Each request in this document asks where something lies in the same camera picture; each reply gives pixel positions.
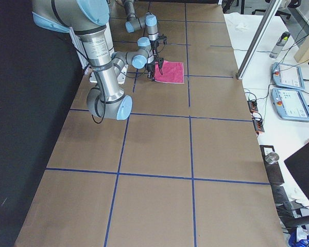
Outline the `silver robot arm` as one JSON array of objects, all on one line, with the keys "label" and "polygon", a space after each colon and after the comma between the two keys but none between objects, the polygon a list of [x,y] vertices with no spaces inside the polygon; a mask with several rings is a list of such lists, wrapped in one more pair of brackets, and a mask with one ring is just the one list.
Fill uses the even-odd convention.
[{"label": "silver robot arm", "polygon": [[132,110],[132,98],[118,84],[118,76],[125,65],[145,69],[153,79],[155,69],[161,69],[163,58],[157,47],[166,36],[158,33],[157,18],[150,12],[136,17],[134,2],[123,1],[127,15],[125,27],[128,33],[146,28],[147,36],[138,39],[137,51],[114,52],[106,35],[109,23],[107,1],[32,1],[32,15],[39,27],[68,33],[70,30],[83,43],[86,60],[95,75],[97,85],[90,89],[87,107],[93,116],[125,120]]},{"label": "silver robot arm", "polygon": [[163,45],[167,44],[167,36],[159,35],[158,21],[154,14],[147,12],[144,16],[137,17],[134,8],[134,1],[125,0],[122,1],[122,4],[127,16],[125,27],[128,33],[146,29],[151,47],[154,50],[157,49],[160,43],[163,43]]}]

